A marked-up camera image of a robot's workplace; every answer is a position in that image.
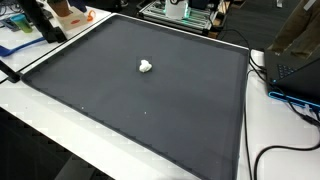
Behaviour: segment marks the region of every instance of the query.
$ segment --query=white desk surface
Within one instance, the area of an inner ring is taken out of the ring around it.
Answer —
[[[43,57],[33,66],[52,54]],[[252,57],[261,63],[263,53],[253,51]],[[0,106],[3,109],[117,180],[198,179],[22,82],[12,84],[5,81],[0,84],[0,94]],[[315,127],[297,117],[283,102],[267,97],[264,83],[254,73],[250,74],[247,86],[247,117],[252,165],[257,153],[266,146],[278,144],[310,147],[319,139]],[[242,131],[238,180],[249,179],[243,137]],[[258,177],[259,180],[318,180],[319,169],[320,150],[274,150],[261,159]]]
[[[54,13],[54,11],[52,11],[50,6],[45,5],[45,8]],[[86,15],[90,10],[94,10],[96,12],[96,17],[94,18],[94,20],[91,22],[88,22],[88,24],[86,25],[77,27],[69,31],[64,31],[67,39],[70,39],[76,36],[83,30],[87,29],[88,27],[92,26],[93,24],[97,23],[98,21],[102,20],[103,18],[106,18],[111,14],[110,12],[107,12],[107,11],[88,7],[88,11],[86,12]],[[56,27],[56,26],[61,27],[61,25],[54,18],[50,19],[50,22],[53,25],[53,27]],[[42,37],[41,33],[34,26],[33,26],[33,32],[29,34],[23,33],[22,31],[12,32],[8,28],[0,29],[0,45],[9,49],[15,48],[19,45],[30,42],[40,37]],[[57,43],[57,42],[49,44],[46,41],[42,41],[32,46],[26,47],[8,57],[0,57],[0,60],[3,61],[5,64],[7,64],[14,71],[19,71],[26,65],[37,60],[42,55],[57,48],[60,45],[61,43]],[[6,78],[7,76],[0,71],[0,82]]]

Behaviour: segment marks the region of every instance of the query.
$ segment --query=black stand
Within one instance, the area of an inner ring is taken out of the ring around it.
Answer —
[[[59,27],[54,28],[51,25],[36,0],[17,0],[17,2],[48,43],[61,43],[67,40]]]
[[[36,0],[17,0],[20,7],[25,14],[33,22],[34,26],[41,32],[42,36],[48,43],[64,42],[67,40],[66,36],[59,27],[53,27],[50,21],[43,14],[39,4]],[[16,83],[20,80],[20,75],[14,72],[4,62],[0,60],[0,70],[9,76],[8,80]]]
[[[0,70],[8,76],[8,80],[12,83],[20,81],[20,75],[14,72],[9,66],[0,60]]]

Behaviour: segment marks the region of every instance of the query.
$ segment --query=laptop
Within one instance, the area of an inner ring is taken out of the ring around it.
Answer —
[[[265,52],[264,60],[268,96],[286,102],[280,88],[292,104],[320,108],[320,58],[311,61]]]

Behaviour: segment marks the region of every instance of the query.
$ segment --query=black cable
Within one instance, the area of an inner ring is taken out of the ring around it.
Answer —
[[[11,15],[11,14],[18,14],[16,12],[11,12],[11,13],[5,13],[4,15]]]
[[[299,115],[299,117],[301,117],[301,118],[302,118],[303,120],[305,120],[306,122],[308,122],[308,123],[310,123],[310,124],[318,127],[318,129],[320,128],[320,118],[319,118],[319,114],[316,113],[316,114],[317,114],[317,119],[319,120],[319,121],[317,121],[317,120],[315,120],[314,118],[312,118],[312,117],[310,117],[310,116],[308,116],[308,115],[304,115],[304,114],[298,112],[298,111],[296,110],[296,108],[293,106],[293,104],[292,104],[292,102],[290,101],[290,99],[286,96],[286,94],[285,94],[280,88],[274,86],[272,83],[268,82],[265,78],[263,78],[263,77],[261,76],[261,74],[259,73],[259,71],[265,73],[265,72],[266,72],[266,69],[265,69],[264,67],[261,67],[261,66],[259,66],[259,65],[257,65],[257,64],[255,63],[255,61],[253,60],[253,58],[252,58],[252,56],[251,56],[251,49],[250,49],[250,46],[249,46],[249,42],[248,42],[248,40],[247,40],[239,31],[234,30],[234,29],[226,29],[226,30],[221,30],[221,31],[234,31],[234,32],[238,33],[239,36],[241,36],[241,37],[243,38],[243,40],[247,43],[248,48],[249,48],[249,51],[250,51],[250,52],[249,52],[249,64],[250,64],[250,66],[251,66],[251,68],[252,68],[252,70],[250,70],[250,71],[247,73],[247,78],[248,78],[248,75],[249,75],[250,72],[255,71],[255,73],[259,76],[259,78],[260,78],[261,80],[263,80],[264,82],[266,82],[267,84],[269,84],[271,87],[278,89],[278,90],[282,93],[282,95],[284,96],[284,98],[285,98],[285,99],[287,100],[287,102],[289,103],[291,109],[292,109],[297,115]],[[246,142],[246,151],[247,151],[247,161],[248,161],[248,168],[249,168],[250,180],[252,180],[250,154],[249,154],[248,137],[247,137],[246,101],[245,101],[245,108],[244,108],[244,123],[245,123],[245,142]],[[318,144],[316,144],[315,146],[313,146],[313,147],[311,147],[311,148],[295,148],[295,147],[279,146],[279,145],[274,145],[274,146],[269,146],[269,147],[264,148],[262,151],[259,152],[259,154],[258,154],[258,156],[257,156],[257,158],[256,158],[256,160],[255,160],[255,163],[254,163],[254,171],[253,171],[254,180],[258,180],[258,179],[257,179],[257,169],[258,169],[258,165],[259,165],[259,160],[260,160],[260,158],[262,157],[262,155],[263,155],[265,152],[267,152],[267,151],[269,151],[269,150],[271,150],[271,149],[279,149],[279,148],[280,148],[280,149],[288,149],[288,150],[296,150],[296,151],[312,151],[312,150],[315,150],[315,149],[320,148],[320,140],[319,140]]]
[[[228,29],[228,19],[226,19],[226,22],[225,22],[226,24],[225,24],[225,26],[226,26],[226,29]],[[225,32],[224,34],[223,34],[223,36],[220,38],[220,41],[223,41],[223,39],[224,39],[224,37],[226,36],[226,34],[227,34],[227,32]]]
[[[7,12],[7,6],[0,6],[0,8],[1,8],[1,9],[0,9],[0,17],[1,17],[1,16],[3,16],[3,15],[6,14],[6,12]]]
[[[8,7],[9,7],[9,9],[11,9],[11,11],[13,11],[13,12],[15,12],[15,13],[21,13],[21,12],[22,12],[22,9],[21,9],[20,6],[17,5],[17,4],[11,4],[11,5],[8,5]]]
[[[261,150],[256,158],[256,161],[254,163],[254,169],[253,169],[253,175],[254,175],[254,180],[258,180],[258,165],[259,165],[259,160],[261,159],[262,155],[271,150],[271,149],[288,149],[288,150],[294,150],[294,151],[313,151],[313,150],[316,150],[320,148],[320,140],[319,142],[313,146],[313,147],[310,147],[310,148],[295,148],[295,147],[289,147],[289,146],[278,146],[278,145],[275,145],[275,146],[269,146],[269,147],[266,147],[264,148],[263,150]]]
[[[315,120],[314,118],[308,116],[308,115],[304,115],[302,113],[300,113],[299,111],[297,111],[297,109],[293,106],[292,102],[290,101],[290,99],[286,96],[286,94],[279,88],[279,87],[276,87],[274,86],[273,84],[271,84],[270,82],[268,82],[266,79],[262,78],[262,76],[259,74],[258,70],[255,69],[255,67],[253,65],[251,65],[251,67],[253,68],[253,70],[256,72],[256,74],[259,76],[259,78],[261,80],[263,80],[264,82],[270,84],[270,86],[272,86],[273,88],[275,89],[278,89],[283,97],[287,100],[288,104],[290,105],[291,109],[299,116],[301,117],[303,120],[305,120],[306,122],[316,126],[316,127],[320,127],[320,122]],[[253,169],[253,174],[254,174],[254,180],[258,180],[257,178],[257,169],[258,169],[258,165],[259,165],[259,160],[260,158],[262,157],[262,155],[271,150],[271,149],[288,149],[288,150],[295,150],[295,151],[312,151],[312,150],[315,150],[315,149],[318,149],[320,148],[320,140],[319,140],[319,143],[316,144],[315,146],[311,147],[311,148],[295,148],[295,147],[289,147],[289,146],[280,146],[280,145],[274,145],[274,146],[269,146],[269,147],[266,147],[264,148],[263,150],[261,150],[256,158],[256,161],[255,161],[255,164],[254,164],[254,169]]]
[[[315,112],[315,113],[316,113],[316,116],[317,116],[318,121],[320,121],[320,116],[319,116],[319,113],[320,113],[320,112]]]

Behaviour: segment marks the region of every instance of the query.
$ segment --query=white object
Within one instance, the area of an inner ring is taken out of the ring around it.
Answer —
[[[277,7],[282,8],[282,2],[283,0],[277,0]]]
[[[68,31],[70,29],[87,24],[87,17],[83,14],[83,12],[73,6],[70,7],[70,11],[72,13],[66,17],[54,15],[54,18],[59,21],[63,30]]]
[[[193,35],[195,38],[204,38],[200,35],[194,35],[181,30],[175,31]],[[206,39],[242,48],[237,45],[209,38]],[[34,65],[43,62],[56,52],[49,53],[39,59]],[[262,52],[253,50],[252,58],[259,65],[262,65]],[[28,72],[31,68],[27,67],[22,73]],[[158,154],[147,150],[70,107],[39,93],[21,81],[16,84],[8,81],[0,84],[0,95],[3,95],[0,96],[0,106],[4,110],[18,117],[23,122],[37,129],[45,136],[64,146],[114,179],[199,179],[179,166],[160,157]],[[280,144],[309,147],[318,141],[318,132],[314,127],[301,120],[288,109],[285,103],[266,96],[265,84],[254,72],[249,75],[246,99],[251,164],[253,164],[258,151],[266,146]],[[237,180],[248,180],[248,165],[243,131],[241,137]],[[320,150],[312,152],[270,151],[260,161],[258,178],[265,180],[319,180],[319,154]]]
[[[182,0],[178,4],[174,4],[179,0],[166,0],[165,14],[170,19],[183,19],[188,12],[189,1]]]
[[[152,68],[152,65],[147,60],[141,60],[141,65],[139,67],[140,72],[148,72]]]
[[[308,11],[316,0],[309,0],[308,3],[303,7],[304,10]]]

